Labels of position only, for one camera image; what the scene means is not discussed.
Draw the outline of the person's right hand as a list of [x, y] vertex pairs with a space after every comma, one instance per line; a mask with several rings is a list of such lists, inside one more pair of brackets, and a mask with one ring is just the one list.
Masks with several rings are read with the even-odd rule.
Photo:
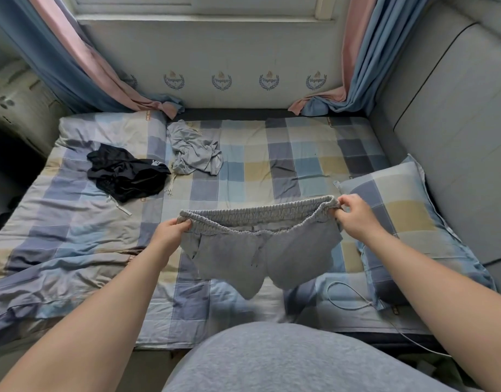
[[339, 209], [345, 211], [344, 230], [352, 238], [367, 244], [373, 237], [386, 233], [370, 206], [357, 194], [337, 198]]

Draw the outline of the person's left hand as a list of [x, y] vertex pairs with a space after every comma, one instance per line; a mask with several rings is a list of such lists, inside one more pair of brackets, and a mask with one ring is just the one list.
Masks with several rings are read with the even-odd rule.
[[168, 228], [168, 220], [160, 223], [149, 243], [149, 247], [164, 257], [170, 257], [181, 244], [185, 232], [173, 232]]

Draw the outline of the grey drawstring shorts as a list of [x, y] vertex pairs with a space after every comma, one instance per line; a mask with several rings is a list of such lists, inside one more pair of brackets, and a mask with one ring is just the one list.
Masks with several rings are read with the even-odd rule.
[[332, 251], [342, 241], [331, 209], [332, 196], [226, 210], [182, 210], [178, 223], [191, 221], [181, 248], [199, 277], [230, 284], [253, 298], [266, 278], [292, 290], [333, 266]]

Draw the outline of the person's right forearm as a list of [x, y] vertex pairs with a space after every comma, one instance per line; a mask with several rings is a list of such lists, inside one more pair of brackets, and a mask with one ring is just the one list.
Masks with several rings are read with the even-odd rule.
[[501, 392], [501, 295], [424, 256], [383, 228], [360, 237], [438, 342], [485, 391]]

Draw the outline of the person's left forearm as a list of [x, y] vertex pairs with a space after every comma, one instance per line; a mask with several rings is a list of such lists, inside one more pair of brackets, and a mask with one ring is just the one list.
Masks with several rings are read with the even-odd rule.
[[0, 392], [115, 392], [176, 244], [149, 246], [35, 343]]

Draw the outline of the checked pillow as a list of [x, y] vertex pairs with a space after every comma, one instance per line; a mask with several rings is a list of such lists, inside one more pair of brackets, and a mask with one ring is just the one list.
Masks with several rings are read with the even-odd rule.
[[343, 182], [340, 194], [357, 194], [381, 226], [438, 263], [497, 291], [495, 281], [432, 204], [421, 165], [408, 155], [400, 164]]

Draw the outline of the checked bed sheet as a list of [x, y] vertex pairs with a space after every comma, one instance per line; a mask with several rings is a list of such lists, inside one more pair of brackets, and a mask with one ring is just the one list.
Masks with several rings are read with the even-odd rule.
[[[258, 121], [189, 122], [203, 135], [219, 136], [223, 165], [216, 176], [195, 171], [177, 177], [171, 195], [163, 190], [136, 202], [141, 211], [138, 245], [157, 222], [180, 210], [235, 209], [338, 196], [334, 182], [381, 170], [388, 161], [364, 118], [269, 118]], [[377, 313], [373, 308], [341, 311], [327, 302], [326, 284], [343, 281], [368, 296], [355, 243], [348, 237], [332, 250], [328, 274], [283, 291], [266, 278], [245, 300], [229, 284], [200, 279], [189, 257], [177, 250], [160, 274], [137, 348], [192, 348], [224, 329], [253, 321], [295, 322], [345, 333], [385, 350], [417, 350], [411, 339], [435, 345], [408, 307]]]

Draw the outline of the light grey crumpled garment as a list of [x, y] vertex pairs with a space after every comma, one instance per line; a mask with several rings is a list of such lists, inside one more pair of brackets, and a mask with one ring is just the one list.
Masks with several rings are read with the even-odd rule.
[[179, 120], [167, 126], [169, 144], [174, 158], [171, 170], [175, 175], [201, 171], [211, 176], [219, 174], [223, 165], [219, 129], [201, 130]]

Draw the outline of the black shorts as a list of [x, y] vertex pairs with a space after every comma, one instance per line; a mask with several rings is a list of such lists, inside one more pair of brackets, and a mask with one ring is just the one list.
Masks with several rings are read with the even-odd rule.
[[123, 148], [100, 144], [86, 156], [91, 163], [87, 177], [120, 204], [159, 194], [171, 176], [157, 159], [139, 159]]

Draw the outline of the checked quilt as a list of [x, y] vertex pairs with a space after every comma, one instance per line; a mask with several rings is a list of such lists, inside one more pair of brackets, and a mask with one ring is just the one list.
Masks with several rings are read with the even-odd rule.
[[166, 123], [155, 111], [60, 119], [44, 169], [0, 230], [0, 345], [50, 328], [178, 216], [167, 189], [121, 204], [87, 176], [100, 144], [168, 164]]

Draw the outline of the grey padded headboard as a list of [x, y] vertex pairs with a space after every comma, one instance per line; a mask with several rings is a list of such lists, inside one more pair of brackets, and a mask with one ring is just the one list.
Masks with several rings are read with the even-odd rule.
[[440, 215], [501, 289], [501, 1], [430, 0], [370, 121], [392, 164], [421, 164]]

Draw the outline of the person's grey shirt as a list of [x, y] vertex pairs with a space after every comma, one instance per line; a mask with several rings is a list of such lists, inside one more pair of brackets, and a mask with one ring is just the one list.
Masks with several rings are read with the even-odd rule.
[[176, 366], [162, 392], [456, 392], [341, 334], [255, 322], [217, 333]]

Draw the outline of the blue and pink curtain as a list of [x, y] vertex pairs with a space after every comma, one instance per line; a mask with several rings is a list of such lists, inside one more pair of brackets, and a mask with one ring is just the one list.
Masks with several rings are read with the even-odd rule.
[[180, 99], [146, 97], [119, 77], [63, 0], [0, 0], [0, 30], [72, 112], [156, 110], [174, 119], [185, 110]]
[[341, 48], [340, 87], [295, 101], [305, 117], [329, 112], [370, 115], [375, 95], [429, 0], [350, 0]]

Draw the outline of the white window frame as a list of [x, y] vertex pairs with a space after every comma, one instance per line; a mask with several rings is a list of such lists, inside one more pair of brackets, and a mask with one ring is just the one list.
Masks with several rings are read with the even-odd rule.
[[62, 0], [85, 25], [95, 22], [331, 23], [350, 0]]

